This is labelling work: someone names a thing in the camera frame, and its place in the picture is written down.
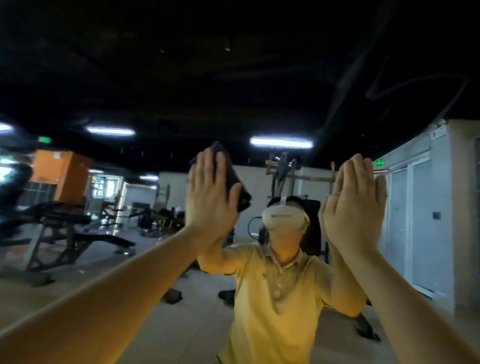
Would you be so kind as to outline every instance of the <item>black cable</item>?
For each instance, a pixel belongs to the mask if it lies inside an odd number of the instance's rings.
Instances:
[[[252,239],[255,239],[256,241],[258,241],[258,239],[254,238],[254,237],[252,236],[252,234],[250,234],[250,223],[251,223],[253,220],[255,220],[256,218],[262,218],[262,217],[261,217],[261,216],[255,216],[254,218],[251,218],[250,221],[248,222],[248,225],[247,225],[247,232],[248,232],[248,234],[250,235],[250,237],[251,237]]]

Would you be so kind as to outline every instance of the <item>black ceiling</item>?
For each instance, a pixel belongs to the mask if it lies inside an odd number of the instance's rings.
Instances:
[[[214,140],[262,166],[254,135],[310,138],[313,167],[377,158],[435,118],[479,117],[475,12],[458,4],[4,0],[0,112],[16,136],[0,143],[46,135],[151,172],[185,170]]]

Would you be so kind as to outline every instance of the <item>orange wall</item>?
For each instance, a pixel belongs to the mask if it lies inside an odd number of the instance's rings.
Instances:
[[[57,184],[56,201],[80,204],[93,163],[90,158],[74,152],[38,150],[30,181]]]

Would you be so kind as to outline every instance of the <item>black phone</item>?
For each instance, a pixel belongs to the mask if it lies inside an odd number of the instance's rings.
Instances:
[[[218,152],[222,152],[225,155],[225,159],[227,160],[227,193],[230,191],[230,188],[238,182],[241,183],[240,179],[238,178],[235,170],[233,169],[232,160],[230,158],[230,154],[226,151],[226,149],[221,145],[219,141],[216,141],[212,144],[211,149],[213,151],[214,156]],[[193,164],[197,161],[197,157],[194,157],[190,164]],[[214,158],[214,171],[216,172],[216,158]],[[252,199],[252,195],[247,192],[245,186],[241,185],[241,192],[238,204],[238,212],[242,212],[250,207],[250,200]]]

